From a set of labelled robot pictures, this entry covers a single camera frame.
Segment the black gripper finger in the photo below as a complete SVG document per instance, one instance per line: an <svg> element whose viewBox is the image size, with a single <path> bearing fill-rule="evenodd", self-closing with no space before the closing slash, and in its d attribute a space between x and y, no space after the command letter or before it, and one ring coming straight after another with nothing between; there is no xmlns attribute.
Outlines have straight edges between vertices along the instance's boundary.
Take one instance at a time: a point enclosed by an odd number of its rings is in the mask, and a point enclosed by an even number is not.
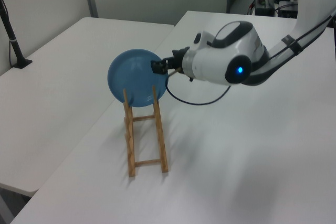
<svg viewBox="0 0 336 224"><path fill-rule="evenodd" d="M160 60L151 60L151 69L155 74L166 74L169 69L173 69L173 57Z"/></svg>

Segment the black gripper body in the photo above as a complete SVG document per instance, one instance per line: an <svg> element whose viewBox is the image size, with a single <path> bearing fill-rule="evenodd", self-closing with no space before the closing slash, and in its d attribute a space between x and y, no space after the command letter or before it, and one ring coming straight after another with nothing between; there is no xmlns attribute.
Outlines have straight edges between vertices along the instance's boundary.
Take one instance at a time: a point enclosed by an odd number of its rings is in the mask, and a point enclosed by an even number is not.
<svg viewBox="0 0 336 224"><path fill-rule="evenodd" d="M189 50L189 47L185 47L179 50L172 50L173 54L173 63L172 67L177 70L179 73L184 73L182 63L183 63L183 58L186 52Z"/></svg>

